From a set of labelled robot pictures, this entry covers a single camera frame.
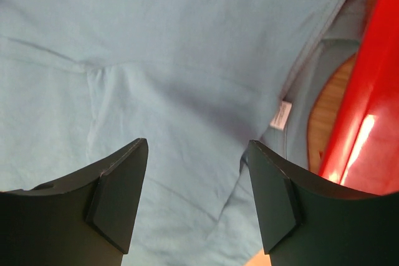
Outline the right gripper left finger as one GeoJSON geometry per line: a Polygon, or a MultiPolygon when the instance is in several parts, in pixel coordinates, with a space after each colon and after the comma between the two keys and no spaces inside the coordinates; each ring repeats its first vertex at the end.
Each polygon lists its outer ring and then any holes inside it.
{"type": "Polygon", "coordinates": [[[139,138],[31,190],[1,193],[2,265],[120,265],[148,158],[139,138]]]}

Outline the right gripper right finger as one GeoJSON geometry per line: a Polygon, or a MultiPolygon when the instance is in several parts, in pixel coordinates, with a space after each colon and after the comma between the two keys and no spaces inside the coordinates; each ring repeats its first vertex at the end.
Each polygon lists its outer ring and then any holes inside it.
{"type": "Polygon", "coordinates": [[[273,265],[397,265],[398,194],[320,177],[259,141],[248,168],[264,252],[273,265]]]}

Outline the grey-blue t shirt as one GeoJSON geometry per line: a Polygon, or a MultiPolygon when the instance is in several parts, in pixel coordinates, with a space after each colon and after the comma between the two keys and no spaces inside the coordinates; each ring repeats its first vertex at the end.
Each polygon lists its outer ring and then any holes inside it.
{"type": "Polygon", "coordinates": [[[1,0],[1,189],[146,138],[123,264],[245,264],[262,247],[247,144],[307,166],[309,113],[366,2],[1,0]]]}

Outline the red plastic bin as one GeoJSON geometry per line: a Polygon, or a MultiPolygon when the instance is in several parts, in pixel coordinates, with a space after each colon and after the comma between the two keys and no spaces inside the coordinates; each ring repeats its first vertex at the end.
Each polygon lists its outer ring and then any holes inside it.
{"type": "Polygon", "coordinates": [[[398,191],[398,0],[377,0],[319,175],[352,189],[398,191]]]}

